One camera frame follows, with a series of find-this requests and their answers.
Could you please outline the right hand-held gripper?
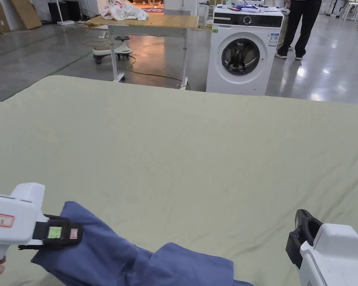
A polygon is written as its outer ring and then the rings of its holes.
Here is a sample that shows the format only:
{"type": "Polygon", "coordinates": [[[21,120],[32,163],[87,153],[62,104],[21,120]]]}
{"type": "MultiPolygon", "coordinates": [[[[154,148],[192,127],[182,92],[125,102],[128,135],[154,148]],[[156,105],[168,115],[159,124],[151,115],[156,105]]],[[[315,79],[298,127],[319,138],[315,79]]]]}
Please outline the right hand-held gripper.
{"type": "Polygon", "coordinates": [[[295,227],[286,253],[302,286],[358,286],[358,234],[353,227],[323,223],[305,209],[296,211],[295,227]],[[309,240],[314,240],[312,247],[309,240]]]}

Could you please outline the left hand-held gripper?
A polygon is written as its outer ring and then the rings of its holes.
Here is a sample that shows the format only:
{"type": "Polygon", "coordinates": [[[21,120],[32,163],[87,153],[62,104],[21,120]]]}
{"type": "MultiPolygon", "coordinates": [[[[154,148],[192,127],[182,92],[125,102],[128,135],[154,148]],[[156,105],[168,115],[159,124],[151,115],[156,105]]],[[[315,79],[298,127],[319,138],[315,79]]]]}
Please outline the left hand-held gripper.
{"type": "Polygon", "coordinates": [[[0,260],[11,245],[19,250],[62,250],[82,241],[81,224],[42,213],[44,193],[44,185],[27,182],[8,196],[0,194],[0,260]]]}

